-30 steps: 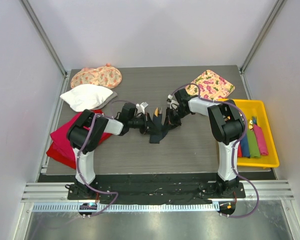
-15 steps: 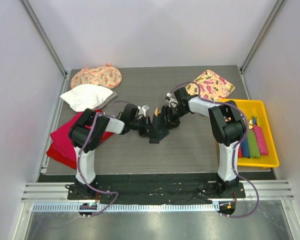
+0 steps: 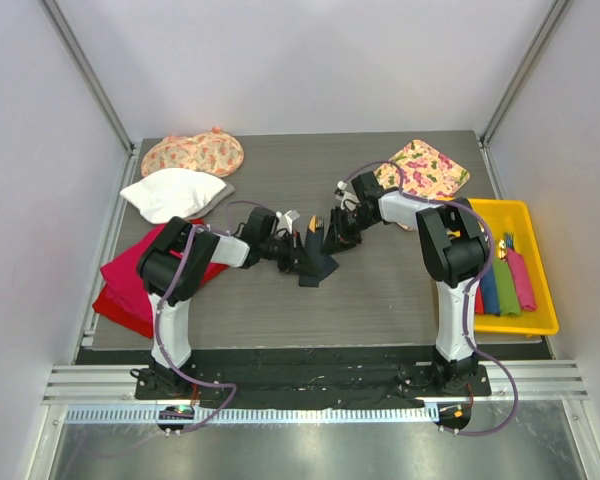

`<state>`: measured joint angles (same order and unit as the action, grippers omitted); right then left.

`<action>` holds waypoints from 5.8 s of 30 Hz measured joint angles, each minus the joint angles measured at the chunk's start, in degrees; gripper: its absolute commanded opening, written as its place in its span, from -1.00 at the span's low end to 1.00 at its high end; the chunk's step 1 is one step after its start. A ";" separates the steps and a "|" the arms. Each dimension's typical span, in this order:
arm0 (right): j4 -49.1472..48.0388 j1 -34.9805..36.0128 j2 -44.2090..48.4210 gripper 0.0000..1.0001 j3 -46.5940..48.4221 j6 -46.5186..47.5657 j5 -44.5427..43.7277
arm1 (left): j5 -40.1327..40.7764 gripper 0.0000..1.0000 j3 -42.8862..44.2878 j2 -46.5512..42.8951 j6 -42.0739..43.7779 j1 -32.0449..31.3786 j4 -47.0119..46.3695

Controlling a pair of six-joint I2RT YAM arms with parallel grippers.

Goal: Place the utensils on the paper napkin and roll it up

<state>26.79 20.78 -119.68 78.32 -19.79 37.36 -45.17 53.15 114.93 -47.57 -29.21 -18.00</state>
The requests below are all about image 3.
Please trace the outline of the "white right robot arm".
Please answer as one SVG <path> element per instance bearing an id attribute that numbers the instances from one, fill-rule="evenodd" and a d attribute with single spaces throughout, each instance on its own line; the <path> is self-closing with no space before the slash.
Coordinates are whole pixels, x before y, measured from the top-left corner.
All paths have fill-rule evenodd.
<path id="1" fill-rule="evenodd" d="M 475 298 L 480 275 L 492 259 L 479 219 L 465 201 L 427 200 L 393 189 L 346 200 L 330 211 L 323 252 L 335 254 L 362 242 L 362 232 L 379 223 L 402 224 L 419 235 L 424 266 L 435 281 L 438 333 L 429 382 L 452 395 L 477 375 Z"/>

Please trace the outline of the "dark blue paper napkin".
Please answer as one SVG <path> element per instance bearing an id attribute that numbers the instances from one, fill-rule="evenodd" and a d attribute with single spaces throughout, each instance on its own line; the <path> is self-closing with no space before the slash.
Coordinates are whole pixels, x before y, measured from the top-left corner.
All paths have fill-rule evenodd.
<path id="1" fill-rule="evenodd" d="M 300 287 L 318 288 L 320 282 L 332 275 L 339 264 L 330 256 L 322 253 L 324 243 L 324 227 L 316 226 L 308 228 L 305 237 L 305 250 L 311 261 L 312 272 L 301 274 L 299 277 Z"/>

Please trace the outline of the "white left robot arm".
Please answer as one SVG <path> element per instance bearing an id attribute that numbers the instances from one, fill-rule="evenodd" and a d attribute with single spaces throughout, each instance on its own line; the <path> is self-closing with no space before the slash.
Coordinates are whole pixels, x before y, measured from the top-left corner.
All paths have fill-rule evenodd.
<path id="1" fill-rule="evenodd" d="M 319 271 L 299 232 L 281 222 L 281 214 L 256 207 L 231 235 L 174 216 L 141 255 L 137 273 L 153 315 L 150 370 L 170 398 L 183 398 L 192 389 L 193 375 L 186 369 L 192 354 L 189 307 L 210 265 L 249 269 L 268 260 L 285 274 Z"/>

